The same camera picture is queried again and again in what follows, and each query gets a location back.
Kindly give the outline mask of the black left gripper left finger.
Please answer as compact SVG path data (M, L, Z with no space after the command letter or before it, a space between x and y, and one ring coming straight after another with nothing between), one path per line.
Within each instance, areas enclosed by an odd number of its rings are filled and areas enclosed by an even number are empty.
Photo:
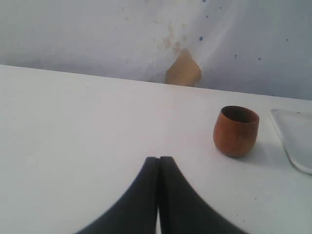
M147 157L121 198L79 234L154 234L158 211L159 159Z

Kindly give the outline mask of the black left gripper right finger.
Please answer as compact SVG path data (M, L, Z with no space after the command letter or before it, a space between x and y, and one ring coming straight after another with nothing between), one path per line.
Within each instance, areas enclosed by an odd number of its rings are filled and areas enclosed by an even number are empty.
M158 208L163 234L243 234L191 187L172 157L159 163Z

